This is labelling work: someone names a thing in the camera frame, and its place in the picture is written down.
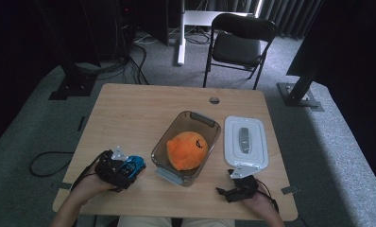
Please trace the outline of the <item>clear plastic container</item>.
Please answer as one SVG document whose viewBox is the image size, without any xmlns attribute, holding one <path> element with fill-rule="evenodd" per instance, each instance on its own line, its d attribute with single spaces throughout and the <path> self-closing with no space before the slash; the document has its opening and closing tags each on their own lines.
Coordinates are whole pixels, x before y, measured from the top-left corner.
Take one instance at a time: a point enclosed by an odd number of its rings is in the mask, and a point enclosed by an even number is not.
<svg viewBox="0 0 376 227">
<path fill-rule="evenodd" d="M 209 151 L 199 167 L 177 171 L 168 160 L 166 142 L 184 131 L 194 131 L 201 134 L 208 143 Z M 191 111 L 180 113 L 152 150 L 151 160 L 157 167 L 156 173 L 170 183 L 190 186 L 205 166 L 220 132 L 220 125 L 207 116 Z"/>
</svg>

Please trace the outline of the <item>black folding chair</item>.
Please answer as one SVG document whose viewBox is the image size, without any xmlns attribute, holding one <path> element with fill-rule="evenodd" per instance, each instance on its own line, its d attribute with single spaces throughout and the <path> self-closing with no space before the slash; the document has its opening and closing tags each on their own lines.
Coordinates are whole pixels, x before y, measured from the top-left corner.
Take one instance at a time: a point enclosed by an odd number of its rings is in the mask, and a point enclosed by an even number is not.
<svg viewBox="0 0 376 227">
<path fill-rule="evenodd" d="M 211 24 L 203 86 L 207 85 L 212 66 L 250 72 L 258 71 L 253 89 L 257 88 L 267 51 L 277 35 L 274 22 L 233 13 L 217 15 Z"/>
</svg>

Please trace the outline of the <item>blue toy car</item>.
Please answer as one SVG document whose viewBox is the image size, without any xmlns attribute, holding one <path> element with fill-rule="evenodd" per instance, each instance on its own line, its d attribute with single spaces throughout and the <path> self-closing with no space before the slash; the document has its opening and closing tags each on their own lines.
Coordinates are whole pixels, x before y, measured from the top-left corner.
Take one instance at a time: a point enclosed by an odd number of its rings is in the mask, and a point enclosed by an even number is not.
<svg viewBox="0 0 376 227">
<path fill-rule="evenodd" d="M 145 168 L 146 163 L 141 156 L 131 155 L 120 165 L 118 172 L 130 180 L 135 180 Z"/>
</svg>

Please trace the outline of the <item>person's beige trouser legs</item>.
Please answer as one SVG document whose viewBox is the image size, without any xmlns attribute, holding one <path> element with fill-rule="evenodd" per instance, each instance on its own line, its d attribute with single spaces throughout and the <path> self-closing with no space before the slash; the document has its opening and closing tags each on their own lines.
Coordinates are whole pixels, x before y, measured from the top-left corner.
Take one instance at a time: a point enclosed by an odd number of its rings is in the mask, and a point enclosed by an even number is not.
<svg viewBox="0 0 376 227">
<path fill-rule="evenodd" d="M 173 227 L 169 217 L 121 216 L 117 227 Z M 184 218 L 180 227 L 235 227 L 234 219 Z"/>
</svg>

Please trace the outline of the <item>white container lid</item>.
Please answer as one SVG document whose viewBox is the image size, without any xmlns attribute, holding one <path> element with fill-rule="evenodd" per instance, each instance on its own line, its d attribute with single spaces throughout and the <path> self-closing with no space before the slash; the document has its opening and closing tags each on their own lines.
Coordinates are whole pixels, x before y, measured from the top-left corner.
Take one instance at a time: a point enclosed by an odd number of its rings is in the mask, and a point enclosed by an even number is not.
<svg viewBox="0 0 376 227">
<path fill-rule="evenodd" d="M 225 120 L 225 159 L 231 166 L 268 166 L 265 127 L 257 118 L 230 115 Z"/>
</svg>

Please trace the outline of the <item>white desk frame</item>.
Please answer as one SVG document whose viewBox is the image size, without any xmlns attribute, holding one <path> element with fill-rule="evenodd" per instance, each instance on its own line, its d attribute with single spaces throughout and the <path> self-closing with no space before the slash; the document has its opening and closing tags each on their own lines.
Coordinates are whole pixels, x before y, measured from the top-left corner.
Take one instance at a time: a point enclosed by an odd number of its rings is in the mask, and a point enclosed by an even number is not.
<svg viewBox="0 0 376 227">
<path fill-rule="evenodd" d="M 222 11 L 186 10 L 185 0 L 181 0 L 178 65 L 184 65 L 185 63 L 185 27 L 210 26 L 213 19 L 219 14 L 222 14 Z"/>
</svg>

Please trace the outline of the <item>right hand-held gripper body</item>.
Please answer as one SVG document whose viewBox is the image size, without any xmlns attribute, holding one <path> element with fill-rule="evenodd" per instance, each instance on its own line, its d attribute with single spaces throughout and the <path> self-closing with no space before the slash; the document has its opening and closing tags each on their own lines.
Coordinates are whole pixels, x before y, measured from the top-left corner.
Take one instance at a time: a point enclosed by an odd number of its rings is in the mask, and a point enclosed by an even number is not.
<svg viewBox="0 0 376 227">
<path fill-rule="evenodd" d="M 241 200 L 251 199 L 259 188 L 257 181 L 252 175 L 246 176 L 242 179 L 234 179 L 233 182 L 236 188 L 234 194 L 239 194 Z"/>
</svg>

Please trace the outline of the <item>black metal stand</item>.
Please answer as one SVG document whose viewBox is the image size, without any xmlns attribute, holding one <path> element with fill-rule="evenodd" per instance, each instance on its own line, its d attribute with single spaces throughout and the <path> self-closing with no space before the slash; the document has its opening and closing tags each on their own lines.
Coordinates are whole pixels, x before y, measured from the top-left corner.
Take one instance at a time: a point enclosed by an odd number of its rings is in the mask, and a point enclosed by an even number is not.
<svg viewBox="0 0 376 227">
<path fill-rule="evenodd" d="M 76 66 L 71 51 L 58 29 L 55 17 L 46 0 L 32 0 L 37 10 L 41 28 L 48 41 L 61 69 L 64 78 L 58 89 L 51 93 L 50 100 L 66 100 L 69 96 L 90 96 L 94 88 L 97 75 L 88 75 L 81 72 Z"/>
<path fill-rule="evenodd" d="M 280 82 L 277 84 L 284 104 L 290 107 L 307 107 L 313 112 L 323 112 L 324 109 L 315 99 L 310 87 L 316 78 L 316 69 L 312 67 L 296 83 Z"/>
</svg>

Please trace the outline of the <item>person's right hand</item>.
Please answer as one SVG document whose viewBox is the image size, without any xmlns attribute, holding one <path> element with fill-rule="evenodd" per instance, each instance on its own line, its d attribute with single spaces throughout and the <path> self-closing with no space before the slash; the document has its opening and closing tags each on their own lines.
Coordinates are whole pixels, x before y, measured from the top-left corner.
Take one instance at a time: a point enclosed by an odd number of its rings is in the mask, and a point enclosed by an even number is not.
<svg viewBox="0 0 376 227">
<path fill-rule="evenodd" d="M 279 215 L 262 186 L 258 187 L 258 191 L 251 199 L 242 200 L 242 203 L 258 218 L 264 220 L 273 219 Z"/>
</svg>

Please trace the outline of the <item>person's left hand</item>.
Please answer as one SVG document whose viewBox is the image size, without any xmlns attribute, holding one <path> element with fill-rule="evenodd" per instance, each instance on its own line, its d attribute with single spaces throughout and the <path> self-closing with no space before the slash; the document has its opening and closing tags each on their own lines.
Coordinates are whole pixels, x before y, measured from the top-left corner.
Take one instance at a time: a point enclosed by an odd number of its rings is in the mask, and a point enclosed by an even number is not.
<svg viewBox="0 0 376 227">
<path fill-rule="evenodd" d="M 71 191 L 73 202 L 82 205 L 96 195 L 114 189 L 114 185 L 102 181 L 95 173 L 84 176 L 79 184 Z"/>
</svg>

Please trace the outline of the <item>grey curtain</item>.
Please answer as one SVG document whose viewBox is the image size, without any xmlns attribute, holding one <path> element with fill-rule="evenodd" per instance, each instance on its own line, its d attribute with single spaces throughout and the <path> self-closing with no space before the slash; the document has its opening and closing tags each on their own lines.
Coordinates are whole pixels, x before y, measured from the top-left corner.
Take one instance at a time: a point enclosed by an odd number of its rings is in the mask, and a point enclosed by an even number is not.
<svg viewBox="0 0 376 227">
<path fill-rule="evenodd" d="M 282 37 L 303 39 L 324 0 L 204 0 L 208 11 L 253 13 L 272 21 Z"/>
</svg>

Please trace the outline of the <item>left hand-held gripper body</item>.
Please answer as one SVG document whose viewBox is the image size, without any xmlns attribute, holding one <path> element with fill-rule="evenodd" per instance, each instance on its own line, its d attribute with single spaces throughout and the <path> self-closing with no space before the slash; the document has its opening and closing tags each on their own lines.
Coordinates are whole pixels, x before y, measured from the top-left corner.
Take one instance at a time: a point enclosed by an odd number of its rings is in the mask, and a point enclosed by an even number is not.
<svg viewBox="0 0 376 227">
<path fill-rule="evenodd" d="M 124 162 L 125 161 L 120 158 L 114 159 L 113 151 L 108 149 L 99 155 L 99 161 L 94 171 L 98 177 L 106 183 L 126 184 L 128 178 L 119 170 Z"/>
</svg>

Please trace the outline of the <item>orange plush toy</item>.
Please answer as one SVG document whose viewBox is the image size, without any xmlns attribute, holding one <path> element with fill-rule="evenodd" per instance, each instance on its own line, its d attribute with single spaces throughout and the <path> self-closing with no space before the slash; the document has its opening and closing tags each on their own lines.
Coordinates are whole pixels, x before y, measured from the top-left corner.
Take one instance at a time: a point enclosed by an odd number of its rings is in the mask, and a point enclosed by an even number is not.
<svg viewBox="0 0 376 227">
<path fill-rule="evenodd" d="M 194 131 L 184 131 L 166 142 L 167 157 L 177 171 L 197 168 L 209 151 L 204 137 Z"/>
</svg>

